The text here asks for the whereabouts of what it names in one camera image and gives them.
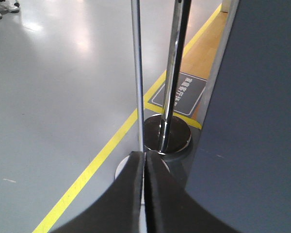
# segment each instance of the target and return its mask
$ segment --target dark floor sign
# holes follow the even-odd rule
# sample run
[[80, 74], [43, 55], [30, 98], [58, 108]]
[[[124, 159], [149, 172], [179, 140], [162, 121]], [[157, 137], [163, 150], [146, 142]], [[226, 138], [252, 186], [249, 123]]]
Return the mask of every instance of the dark floor sign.
[[[180, 73], [177, 85], [174, 111], [191, 116], [205, 89], [206, 80], [189, 74]], [[165, 84], [156, 92], [151, 103], [162, 107]]]

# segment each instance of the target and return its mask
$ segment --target yellow tape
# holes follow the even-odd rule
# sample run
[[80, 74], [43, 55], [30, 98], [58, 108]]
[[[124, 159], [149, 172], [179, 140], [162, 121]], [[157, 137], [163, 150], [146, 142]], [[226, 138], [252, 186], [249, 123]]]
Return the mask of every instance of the yellow tape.
[[154, 93], [159, 89], [159, 87], [164, 83], [166, 79], [166, 70], [164, 71], [163, 74], [159, 77], [159, 79], [156, 80], [156, 82], [150, 87], [150, 89], [145, 93], [144, 96], [144, 102], [147, 103]]
[[184, 120], [188, 125], [191, 125], [195, 128], [198, 128], [198, 129], [202, 129], [202, 125], [197, 122], [196, 120], [192, 119], [192, 118], [189, 118], [189, 117], [186, 117], [186, 116], [183, 116], [181, 114], [178, 114], [178, 113], [174, 113], [174, 116], [176, 117], [179, 117], [181, 118], [182, 120]]
[[125, 134], [130, 130], [133, 124], [137, 120], [137, 109], [129, 116], [122, 127], [115, 133], [115, 135], [109, 140], [105, 147], [99, 152], [99, 154], [93, 159], [93, 161], [87, 166], [82, 174], [76, 179], [66, 193], [60, 198], [51, 211], [45, 216], [41, 223], [35, 228], [32, 233], [46, 233], [59, 217], [63, 214], [66, 208], [71, 204], [78, 193], [83, 189], [91, 177], [95, 174], [102, 163], [108, 158], [109, 154], [119, 144]]

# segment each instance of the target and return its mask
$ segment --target circular metal base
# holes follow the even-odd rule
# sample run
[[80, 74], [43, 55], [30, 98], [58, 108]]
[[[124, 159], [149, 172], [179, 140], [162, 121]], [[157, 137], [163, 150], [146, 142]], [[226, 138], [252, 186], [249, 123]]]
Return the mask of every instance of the circular metal base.
[[145, 120], [145, 146], [149, 150], [158, 151], [160, 154], [175, 153], [187, 148], [192, 138], [191, 130], [184, 120], [173, 116], [167, 150], [159, 151], [161, 117], [161, 114], [157, 114]]
[[[126, 156], [117, 166], [116, 170], [115, 170], [115, 174], [114, 174], [114, 179], [116, 179], [118, 177], [118, 175], [121, 173], [121, 171], [123, 170], [125, 164], [127, 163], [129, 159], [129, 156]], [[167, 163], [162, 159], [163, 164], [165, 165], [166, 169], [170, 172], [169, 167], [167, 165]]]

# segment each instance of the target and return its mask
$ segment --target metal stanchion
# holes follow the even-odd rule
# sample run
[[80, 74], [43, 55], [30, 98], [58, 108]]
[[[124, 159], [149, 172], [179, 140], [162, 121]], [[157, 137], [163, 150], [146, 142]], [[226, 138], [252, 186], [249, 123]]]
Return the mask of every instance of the metal stanchion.
[[144, 94], [142, 82], [142, 59], [141, 59], [141, 29], [140, 29], [140, 3], [139, 0], [131, 0], [132, 34], [134, 43], [135, 78], [137, 92], [138, 112], [138, 139], [139, 151], [144, 152]]
[[175, 0], [162, 115], [145, 121], [145, 146], [162, 154], [178, 152], [191, 140], [189, 126], [173, 116], [191, 0]]

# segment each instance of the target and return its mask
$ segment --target gray floor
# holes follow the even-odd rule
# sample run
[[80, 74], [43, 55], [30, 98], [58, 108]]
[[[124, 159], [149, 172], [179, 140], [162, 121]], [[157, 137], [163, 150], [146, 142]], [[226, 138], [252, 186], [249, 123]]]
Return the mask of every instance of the gray floor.
[[[187, 40], [219, 3], [193, 0]], [[141, 5], [145, 91], [166, 67], [173, 4]], [[135, 109], [129, 0], [23, 0], [21, 7], [0, 20], [0, 233], [32, 232]], [[55, 227], [110, 185], [137, 149], [132, 138]]]

